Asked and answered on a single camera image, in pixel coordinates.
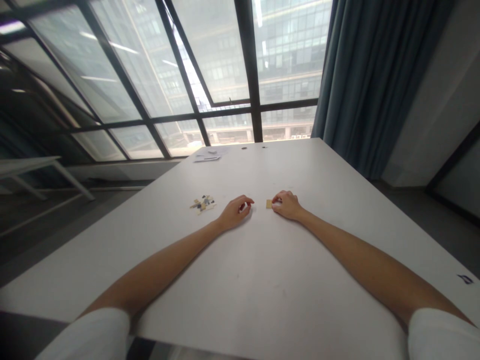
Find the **white table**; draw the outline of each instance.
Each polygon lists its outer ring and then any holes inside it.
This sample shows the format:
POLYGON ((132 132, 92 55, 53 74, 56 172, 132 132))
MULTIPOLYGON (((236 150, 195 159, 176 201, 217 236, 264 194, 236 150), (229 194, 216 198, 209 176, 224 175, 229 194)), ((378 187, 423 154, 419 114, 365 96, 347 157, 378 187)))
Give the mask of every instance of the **white table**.
POLYGON ((256 201, 252 216, 212 243, 133 332, 250 359, 406 359, 394 316, 307 230, 265 209, 283 189, 404 263, 480 326, 479 280, 320 139, 235 145, 218 161, 193 161, 2 288, 0 309, 71 322, 134 265, 245 194, 256 201), (202 195, 218 206, 199 216, 189 206, 202 195))
POLYGON ((46 200, 47 197, 34 189, 27 182, 22 180, 19 175, 28 173, 33 170, 53 166, 64 177, 69 180, 73 186, 75 186, 80 192, 86 196, 90 201, 95 200, 95 197, 82 185, 77 179, 75 179, 58 161, 60 156, 46 156, 46 157, 33 157, 25 159, 6 159, 0 160, 0 180, 11 178, 15 180, 19 185, 31 192, 40 200, 46 200))

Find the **paper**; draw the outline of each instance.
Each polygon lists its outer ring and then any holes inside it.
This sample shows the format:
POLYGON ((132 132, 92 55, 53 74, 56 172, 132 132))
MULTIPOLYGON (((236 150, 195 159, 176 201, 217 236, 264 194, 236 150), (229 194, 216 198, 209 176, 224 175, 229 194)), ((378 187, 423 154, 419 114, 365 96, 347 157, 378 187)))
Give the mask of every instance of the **paper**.
POLYGON ((195 156, 195 163, 214 161, 221 159, 230 150, 229 146, 206 146, 202 147, 195 156))

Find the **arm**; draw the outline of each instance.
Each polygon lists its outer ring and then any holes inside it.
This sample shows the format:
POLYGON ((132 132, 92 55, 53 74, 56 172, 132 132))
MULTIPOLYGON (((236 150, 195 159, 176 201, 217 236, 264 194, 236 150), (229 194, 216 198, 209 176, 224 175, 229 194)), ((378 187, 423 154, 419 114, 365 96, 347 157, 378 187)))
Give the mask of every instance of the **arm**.
POLYGON ((273 211, 295 220, 312 232, 345 269, 375 298, 409 324, 414 312, 432 308, 473 323, 428 282, 375 246, 306 211, 291 191, 272 200, 273 211))
POLYGON ((245 195, 233 199, 218 219, 153 254, 123 275, 80 317, 100 308, 118 308, 132 318, 170 285, 207 245, 240 224, 253 203, 245 195))

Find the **curtain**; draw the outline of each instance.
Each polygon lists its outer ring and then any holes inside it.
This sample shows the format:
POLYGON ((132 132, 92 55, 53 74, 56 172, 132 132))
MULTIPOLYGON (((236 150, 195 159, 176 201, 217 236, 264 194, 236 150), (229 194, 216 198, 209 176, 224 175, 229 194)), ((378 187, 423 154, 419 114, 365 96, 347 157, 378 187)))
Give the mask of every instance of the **curtain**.
POLYGON ((311 137, 379 179, 453 4, 333 0, 311 137))

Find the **window frame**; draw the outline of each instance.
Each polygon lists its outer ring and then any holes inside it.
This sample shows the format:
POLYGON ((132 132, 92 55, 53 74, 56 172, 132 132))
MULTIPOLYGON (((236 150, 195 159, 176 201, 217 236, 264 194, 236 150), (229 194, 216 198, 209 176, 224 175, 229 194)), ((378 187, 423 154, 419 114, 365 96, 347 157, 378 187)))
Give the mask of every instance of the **window frame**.
POLYGON ((93 114, 94 120, 99 124, 99 125, 92 125, 92 126, 85 126, 85 127, 62 128, 59 130, 53 130, 49 132, 36 133, 35 135, 40 137, 46 137, 46 138, 54 138, 55 136, 68 135, 70 138, 74 140, 74 143, 78 145, 84 153, 87 153, 87 151, 83 148, 83 146, 81 146, 80 143, 78 143, 75 140, 75 138, 73 137, 73 134, 105 130, 106 133, 108 133, 111 140, 113 141, 113 143, 115 144, 115 146, 117 146, 119 151, 123 154, 123 156, 125 156, 126 160, 96 161, 95 159, 93 159, 92 156, 90 156, 90 154, 88 154, 88 157, 91 160, 91 163, 94 163, 94 164, 96 163, 117 164, 117 163, 125 163, 125 162, 142 162, 142 161, 152 161, 152 160, 167 161, 171 159, 184 159, 187 156, 172 156, 170 154, 168 148, 166 147, 166 145, 164 144, 160 136, 160 133, 157 131, 155 127, 155 124, 176 122, 176 121, 182 121, 182 120, 196 120, 205 146, 211 146, 210 139, 207 134, 207 130, 205 128, 204 119, 228 116, 228 115, 251 114, 254 142, 262 143, 263 142, 262 118, 261 118, 262 112, 302 108, 302 107, 309 107, 309 106, 318 104, 318 96, 314 98, 293 100, 293 101, 284 101, 284 102, 276 102, 276 103, 268 103, 268 104, 260 103, 259 75, 258 75, 258 69, 257 69, 257 49, 256 49, 256 43, 255 43, 255 30, 254 30, 255 24, 254 24, 254 16, 253 16, 253 8, 252 8, 254 4, 252 0, 248 0, 248 6, 245 6, 246 4, 244 0, 234 0, 250 98, 236 100, 232 102, 228 101, 226 103, 225 102, 213 103, 210 93, 208 91, 208 88, 206 86, 205 80, 203 79, 202 73, 200 71, 200 68, 195 60, 192 49, 190 48, 188 39, 185 35, 185 32, 183 31, 182 25, 175 12, 175 8, 173 6, 172 1, 171 0, 164 0, 164 1, 155 0, 155 3, 157 5, 156 7, 158 9, 158 12, 162 20, 162 25, 167 34, 169 44, 171 46, 176 63, 178 65, 178 69, 180 71, 181 79, 185 85, 188 99, 193 109, 192 113, 161 116, 161 117, 151 117, 149 115, 149 112, 147 111, 145 105, 143 104, 139 94, 137 93, 137 90, 132 80, 130 79, 122 62, 120 61, 120 58, 118 57, 117 53, 109 43, 106 32, 103 29, 98 17, 96 16, 90 0, 45 0, 45 1, 34 3, 32 5, 28 5, 25 7, 17 6, 13 0, 5 0, 5 2, 10 6, 11 10, 0 14, 0 22, 2 22, 3 19, 19 20, 25 24, 26 29, 10 36, 9 35, 0 36, 0 51, 8 55, 16 63, 18 63, 23 70, 27 71, 30 74, 33 74, 34 76, 42 80, 44 83, 46 83, 49 87, 55 89, 55 87, 52 86, 46 79, 44 79, 42 76, 39 76, 39 74, 36 73, 34 69, 31 69, 26 65, 24 65, 18 58, 16 58, 13 54, 9 53, 3 47, 3 45, 6 45, 18 40, 33 38, 40 45, 42 50, 50 58, 53 64, 58 68, 61 74, 65 77, 65 79, 70 84, 70 86, 72 86, 72 88, 78 94, 80 99, 85 103, 88 110, 93 114), (82 94, 82 92, 79 90, 78 86, 74 83, 74 81, 72 81, 69 74, 62 66, 61 62, 58 59, 56 59, 55 55, 49 49, 48 42, 43 40, 38 35, 38 33, 32 28, 30 24, 30 20, 32 18, 45 15, 49 12, 61 10, 69 6, 77 6, 79 8, 86 22, 90 26, 93 32, 93 35, 98 39, 98 42, 103 52, 105 53, 111 65, 113 66, 116 74, 118 75, 118 78, 120 79, 122 85, 127 91, 133 104, 135 105, 138 113, 140 114, 141 119, 121 121, 121 122, 111 122, 111 123, 102 122, 98 114, 95 112, 95 110, 87 100, 87 98, 82 94), (194 93, 192 91, 192 87, 191 87, 191 84, 182 60, 179 47, 175 40, 174 30, 170 22, 171 19, 173 20, 173 23, 176 26, 178 35, 182 39, 183 45, 185 46, 185 50, 188 56, 190 57, 192 65, 200 80, 200 83, 205 91, 205 94, 208 100, 210 101, 210 106, 212 108, 217 108, 217 107, 248 104, 248 103, 249 103, 249 106, 228 108, 228 109, 217 109, 217 110, 205 111, 205 112, 199 110, 199 107, 194 97, 194 93), (111 129, 128 128, 128 127, 139 126, 139 125, 144 125, 148 128, 158 148, 162 152, 163 157, 148 158, 148 159, 132 159, 128 155, 128 152, 126 151, 126 149, 123 148, 123 146, 117 141, 115 136, 110 131, 111 129))

